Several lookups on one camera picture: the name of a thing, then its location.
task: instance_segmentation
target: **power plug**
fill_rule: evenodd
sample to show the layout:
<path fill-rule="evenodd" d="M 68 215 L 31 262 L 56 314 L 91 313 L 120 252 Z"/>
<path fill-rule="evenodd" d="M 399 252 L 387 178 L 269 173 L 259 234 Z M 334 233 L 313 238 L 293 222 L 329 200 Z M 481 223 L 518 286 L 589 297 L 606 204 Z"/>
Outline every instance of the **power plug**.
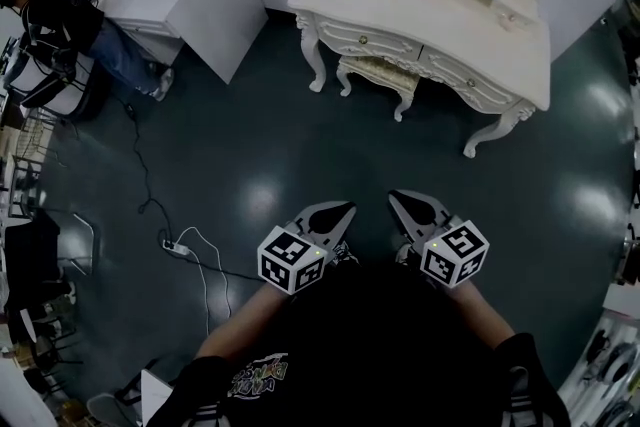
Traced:
<path fill-rule="evenodd" d="M 171 242 L 170 240 L 164 240 L 162 242 L 162 247 L 167 251 L 171 251 L 172 253 L 176 253 L 182 256 L 187 256 L 189 254 L 189 248 L 187 246 L 176 244 L 175 242 Z"/>

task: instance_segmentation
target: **person in black shirt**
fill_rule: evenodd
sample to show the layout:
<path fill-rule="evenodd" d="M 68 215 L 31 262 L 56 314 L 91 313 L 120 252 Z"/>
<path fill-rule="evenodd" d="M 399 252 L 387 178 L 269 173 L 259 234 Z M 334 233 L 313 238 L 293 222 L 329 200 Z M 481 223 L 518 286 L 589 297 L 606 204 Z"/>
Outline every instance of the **person in black shirt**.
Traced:
<path fill-rule="evenodd" d="M 265 284 L 214 330 L 148 427 L 570 425 L 532 336 L 470 281 L 441 290 L 406 248 L 377 269 L 336 253 L 322 281 Z"/>
<path fill-rule="evenodd" d="M 63 31 L 78 52 L 98 61 L 115 79 L 162 101 L 173 83 L 168 69 L 156 77 L 136 43 L 88 0 L 0 0 L 0 7 L 15 7 L 29 24 Z"/>

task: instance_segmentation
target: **carved vanity leg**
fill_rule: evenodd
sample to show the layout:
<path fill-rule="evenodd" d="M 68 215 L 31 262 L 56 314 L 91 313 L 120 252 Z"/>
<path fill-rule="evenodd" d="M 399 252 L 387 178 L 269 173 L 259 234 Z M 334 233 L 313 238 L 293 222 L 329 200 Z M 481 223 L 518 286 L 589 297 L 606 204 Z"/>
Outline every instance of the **carved vanity leg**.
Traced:
<path fill-rule="evenodd" d="M 340 96 L 344 96 L 345 98 L 351 94 L 351 82 L 349 82 L 349 70 L 342 65 L 338 66 L 338 71 L 336 72 L 336 77 L 342 84 L 344 88 L 340 91 Z"/>
<path fill-rule="evenodd" d="M 318 31 L 315 25 L 305 16 L 298 15 L 298 29 L 302 30 L 302 53 L 309 65 L 316 72 L 316 79 L 311 83 L 309 89 L 315 93 L 322 91 L 327 80 L 327 70 L 322 61 L 320 50 L 318 49 Z"/>
<path fill-rule="evenodd" d="M 465 157 L 474 158 L 478 144 L 486 141 L 495 141 L 508 135 L 520 121 L 528 120 L 535 111 L 536 108 L 526 100 L 518 102 L 500 116 L 496 123 L 473 134 L 464 148 Z"/>
<path fill-rule="evenodd" d="M 413 103 L 413 96 L 400 92 L 398 92 L 398 94 L 400 95 L 400 98 L 402 98 L 402 101 L 400 102 L 400 105 L 396 107 L 396 112 L 393 114 L 393 117 L 398 123 L 400 123 L 402 121 L 402 113 L 411 107 L 411 104 Z"/>

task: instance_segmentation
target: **black and white qr-like marker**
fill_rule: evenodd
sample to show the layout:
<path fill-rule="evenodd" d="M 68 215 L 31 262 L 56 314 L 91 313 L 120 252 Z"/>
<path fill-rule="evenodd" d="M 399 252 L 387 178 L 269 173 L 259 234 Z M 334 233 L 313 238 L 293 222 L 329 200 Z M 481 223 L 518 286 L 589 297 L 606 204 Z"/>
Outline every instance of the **black and white qr-like marker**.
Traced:
<path fill-rule="evenodd" d="M 322 279 L 327 251 L 276 226 L 258 247 L 262 278 L 295 294 Z"/>
<path fill-rule="evenodd" d="M 454 288 L 482 268 L 489 242 L 467 221 L 425 243 L 422 272 L 449 288 Z"/>

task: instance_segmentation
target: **white stool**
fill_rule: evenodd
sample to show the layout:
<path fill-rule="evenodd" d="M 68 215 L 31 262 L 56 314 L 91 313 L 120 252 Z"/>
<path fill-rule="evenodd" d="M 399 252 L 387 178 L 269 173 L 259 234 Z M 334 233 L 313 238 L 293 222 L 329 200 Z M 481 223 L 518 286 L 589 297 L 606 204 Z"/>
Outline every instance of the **white stool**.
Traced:
<path fill-rule="evenodd" d="M 357 73 L 374 84 L 397 91 L 402 101 L 396 108 L 394 118 L 397 122 L 402 121 L 402 113 L 411 107 L 413 103 L 413 95 L 418 87 L 420 75 L 398 68 L 381 57 L 343 56 L 340 59 L 336 75 L 344 86 L 344 89 L 340 92 L 340 95 L 344 97 L 349 96 L 351 93 L 349 73 Z"/>

